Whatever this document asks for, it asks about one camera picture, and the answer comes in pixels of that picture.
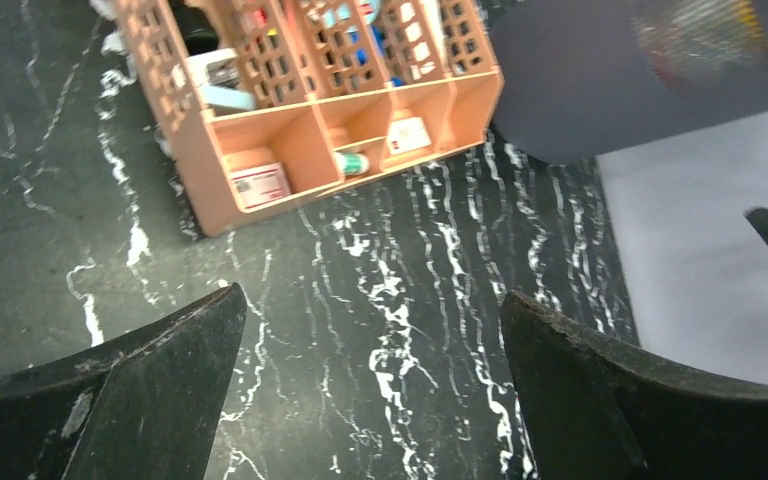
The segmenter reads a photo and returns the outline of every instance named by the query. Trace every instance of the plastic bin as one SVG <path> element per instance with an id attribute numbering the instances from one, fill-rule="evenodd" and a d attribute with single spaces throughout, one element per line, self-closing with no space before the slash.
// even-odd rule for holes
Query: plastic bin
<path id="1" fill-rule="evenodd" d="M 211 236 L 483 142 L 502 88 L 472 0 L 441 1 L 442 21 L 431 22 L 436 9 L 419 0 L 383 0 L 377 35 L 355 1 L 292 0 L 286 11 L 275 0 L 190 1 L 207 13 L 220 48 L 235 49 L 241 88 L 257 99 L 256 111 L 219 116 L 193 86 L 168 0 L 113 3 L 195 215 Z M 414 117 L 430 142 L 403 151 L 393 125 Z M 363 153 L 370 169 L 344 175 L 338 152 Z M 247 207 L 232 174 L 276 162 L 292 195 Z"/>

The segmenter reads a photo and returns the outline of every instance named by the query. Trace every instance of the storage organizer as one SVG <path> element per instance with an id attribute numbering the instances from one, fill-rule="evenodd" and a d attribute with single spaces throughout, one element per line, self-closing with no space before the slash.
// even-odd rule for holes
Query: storage organizer
<path id="1" fill-rule="evenodd" d="M 218 116 L 193 85 L 168 0 L 113 3 L 211 236 L 483 142 L 502 88 L 472 0 L 440 0 L 439 21 L 420 0 L 381 0 L 378 39 L 355 0 L 288 0 L 283 8 L 276 0 L 190 1 L 207 13 L 220 48 L 236 50 L 241 87 L 257 98 L 256 111 Z M 394 154 L 390 126 L 411 117 L 422 118 L 430 145 Z M 344 175 L 337 152 L 362 152 L 369 171 Z M 277 162 L 292 195 L 247 208 L 232 173 Z"/>

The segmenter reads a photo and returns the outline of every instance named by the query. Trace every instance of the gray cylinder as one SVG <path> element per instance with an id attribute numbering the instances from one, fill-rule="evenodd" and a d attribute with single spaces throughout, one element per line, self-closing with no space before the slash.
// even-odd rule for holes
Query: gray cylinder
<path id="1" fill-rule="evenodd" d="M 768 0 L 527 0 L 493 121 L 563 164 L 768 111 Z"/>

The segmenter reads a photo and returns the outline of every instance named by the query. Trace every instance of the organizer compartment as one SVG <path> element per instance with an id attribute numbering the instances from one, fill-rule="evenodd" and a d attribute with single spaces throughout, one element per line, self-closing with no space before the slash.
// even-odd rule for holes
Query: organizer compartment
<path id="1" fill-rule="evenodd" d="M 207 13 L 220 48 L 237 52 L 240 88 L 257 98 L 256 111 L 217 116 L 193 85 L 168 1 L 113 3 L 208 235 L 476 145 L 501 91 L 471 0 L 441 0 L 441 21 L 435 4 L 383 0 L 372 24 L 380 36 L 355 0 L 189 0 Z M 420 145 L 414 138 L 394 147 L 394 123 L 407 131 L 399 122 L 415 117 L 427 145 L 405 150 Z M 369 170 L 344 175 L 337 157 L 347 153 L 365 155 Z M 273 163 L 282 165 L 292 194 L 246 204 L 235 172 Z"/>

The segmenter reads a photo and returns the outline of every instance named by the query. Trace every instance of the marble countertop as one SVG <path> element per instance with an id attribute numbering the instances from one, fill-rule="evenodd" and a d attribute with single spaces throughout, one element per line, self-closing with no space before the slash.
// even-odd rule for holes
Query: marble countertop
<path id="1" fill-rule="evenodd" d="M 594 162 L 547 167 L 491 133 L 202 238 L 139 85 L 103 52 L 114 29 L 87 2 L 0 0 L 0 375 L 239 282 L 250 314 L 206 478 L 533 477 L 504 292 L 636 341 Z"/>

